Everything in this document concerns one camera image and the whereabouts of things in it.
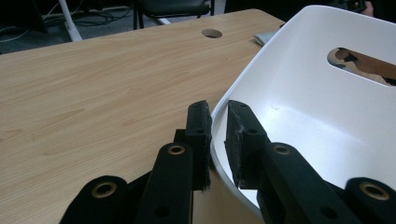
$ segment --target white plastic bowl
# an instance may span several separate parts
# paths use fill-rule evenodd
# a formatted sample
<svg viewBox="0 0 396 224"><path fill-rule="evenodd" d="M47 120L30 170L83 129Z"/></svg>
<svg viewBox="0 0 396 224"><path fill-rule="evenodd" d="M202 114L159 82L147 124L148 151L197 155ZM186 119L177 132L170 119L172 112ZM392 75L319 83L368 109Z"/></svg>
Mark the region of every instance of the white plastic bowl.
<svg viewBox="0 0 396 224"><path fill-rule="evenodd" d="M212 113L216 168L258 216L256 190L237 189L228 164L230 99L249 105L271 141L296 147L334 185L366 176L396 189L396 89L331 66L327 56L340 47L396 64L396 24L306 7L262 48Z"/></svg>

